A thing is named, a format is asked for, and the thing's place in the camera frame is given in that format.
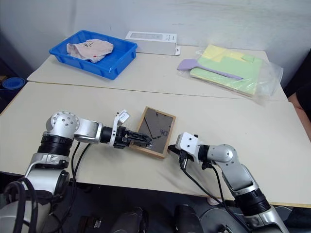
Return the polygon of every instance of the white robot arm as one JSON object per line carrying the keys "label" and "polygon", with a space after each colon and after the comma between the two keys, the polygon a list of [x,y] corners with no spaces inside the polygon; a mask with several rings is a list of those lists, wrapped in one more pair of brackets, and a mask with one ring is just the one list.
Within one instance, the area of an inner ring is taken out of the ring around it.
{"label": "white robot arm", "polygon": [[[64,169],[69,165],[69,153],[74,139],[92,144],[107,143],[118,149],[129,146],[131,142],[139,142],[145,147],[150,147],[150,137],[121,126],[129,116],[127,111],[123,110],[116,114],[113,127],[106,127],[100,122],[83,119],[68,111],[53,114],[47,121],[47,130],[42,135],[41,145],[33,155],[24,176],[30,181],[30,185],[36,190],[38,199],[41,201],[34,208],[34,204],[26,197],[23,214],[18,212],[20,201],[10,201],[0,210],[1,232],[12,232],[12,230],[15,233],[28,232],[34,209],[37,209],[37,217],[35,229],[32,230],[37,233],[42,231],[51,208],[50,201],[46,201],[48,199],[46,196],[57,202],[63,196],[69,182],[69,173]],[[25,181],[21,182],[26,191],[22,190],[23,186],[20,187],[17,183],[9,184],[7,191],[17,185],[19,196],[24,196],[29,185],[27,186]],[[17,226],[16,221],[20,215],[23,219]]]}
{"label": "white robot arm", "polygon": [[247,167],[239,162],[238,154],[232,146],[226,144],[208,146],[200,141],[197,135],[182,133],[178,136],[176,144],[169,146],[169,149],[179,154],[182,169],[186,168],[188,159],[197,164],[202,162],[202,169],[208,168],[211,164],[219,166],[248,227],[260,229],[274,225],[282,233],[289,233]]}

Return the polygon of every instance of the blue basket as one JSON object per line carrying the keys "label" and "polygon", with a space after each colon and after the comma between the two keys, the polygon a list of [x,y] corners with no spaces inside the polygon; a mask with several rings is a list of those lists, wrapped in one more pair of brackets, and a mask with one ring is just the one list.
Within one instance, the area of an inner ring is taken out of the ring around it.
{"label": "blue basket", "polygon": [[[92,63],[67,54],[67,43],[78,44],[90,39],[105,40],[113,44],[112,53],[101,61]],[[50,50],[61,63],[77,67],[108,79],[115,79],[136,57],[137,44],[108,35],[81,30]]]}

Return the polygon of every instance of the purple spatula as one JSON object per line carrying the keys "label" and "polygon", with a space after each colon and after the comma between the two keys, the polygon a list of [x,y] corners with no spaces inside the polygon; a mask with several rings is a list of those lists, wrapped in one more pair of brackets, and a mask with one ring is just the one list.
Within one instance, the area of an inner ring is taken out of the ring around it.
{"label": "purple spatula", "polygon": [[181,63],[179,64],[179,66],[177,67],[177,69],[178,70],[189,70],[189,69],[193,69],[193,68],[196,68],[196,67],[199,67],[201,69],[204,69],[204,70],[216,73],[216,74],[223,75],[223,76],[228,77],[228,78],[233,78],[233,79],[237,79],[237,80],[242,80],[243,79],[242,77],[240,77],[238,75],[229,74],[229,73],[225,73],[225,72],[222,72],[222,71],[218,71],[218,70],[207,68],[207,67],[199,64],[198,61],[195,60],[195,59],[184,59],[184,60],[182,60]]}

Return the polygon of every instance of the white table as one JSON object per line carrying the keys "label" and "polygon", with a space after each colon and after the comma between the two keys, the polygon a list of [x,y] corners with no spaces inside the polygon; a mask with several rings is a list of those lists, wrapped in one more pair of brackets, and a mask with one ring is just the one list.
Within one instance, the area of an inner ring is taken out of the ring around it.
{"label": "white table", "polygon": [[[284,101],[263,107],[249,100],[30,82],[0,117],[0,171],[26,171],[54,112],[69,110],[111,126],[114,114],[125,108],[131,115],[125,126],[135,130],[146,105],[176,116],[171,144],[178,134],[190,132],[210,145],[233,145],[270,202],[311,206],[311,143],[293,106]],[[187,169],[219,195],[212,170],[202,171],[193,163]],[[173,154],[161,160],[129,148],[93,145],[77,176],[85,183],[204,195]],[[231,198],[222,184],[225,197]]]}
{"label": "white table", "polygon": [[[182,46],[180,56],[137,53],[136,59],[115,80],[62,64],[54,56],[50,56],[39,69],[28,77],[28,80],[40,83],[60,83],[122,90],[244,99],[243,96],[229,90],[178,74],[179,71],[176,70],[178,64],[185,58],[195,57],[195,53],[198,50],[199,47]],[[237,51],[268,61],[264,51]],[[271,97],[271,100],[287,101],[280,85],[274,96]]]}

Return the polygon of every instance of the wooden picture frame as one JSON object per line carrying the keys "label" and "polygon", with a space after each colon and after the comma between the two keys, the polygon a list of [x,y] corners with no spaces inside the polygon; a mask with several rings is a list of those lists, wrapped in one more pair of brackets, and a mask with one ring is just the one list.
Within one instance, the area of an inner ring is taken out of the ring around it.
{"label": "wooden picture frame", "polygon": [[148,109],[155,110],[157,113],[160,113],[162,115],[165,115],[165,116],[168,116],[168,117],[172,118],[171,127],[170,127],[169,133],[167,135],[167,139],[166,139],[166,143],[165,143],[163,152],[159,153],[159,152],[153,151],[151,149],[139,147],[139,146],[134,145],[134,144],[131,144],[130,148],[132,148],[134,150],[139,150],[141,152],[144,152],[144,153],[146,153],[148,155],[151,155],[151,156],[154,156],[154,157],[157,157],[157,158],[160,158],[160,159],[164,159],[166,157],[166,154],[167,154],[167,148],[169,146],[169,142],[170,142],[170,138],[171,138],[171,135],[172,135],[172,131],[173,131],[173,127],[174,127],[174,123],[175,123],[176,117],[171,115],[171,114],[168,114],[168,113],[162,112],[160,110],[157,110],[157,109],[154,109],[154,108],[146,106],[146,108],[145,108],[145,110],[144,110],[144,112],[143,112],[143,114],[141,116],[140,122],[138,124],[137,132],[139,132],[139,130],[140,130],[142,124],[143,124],[143,121],[144,121],[144,118],[145,118],[145,115],[146,115],[146,112],[147,112]]}

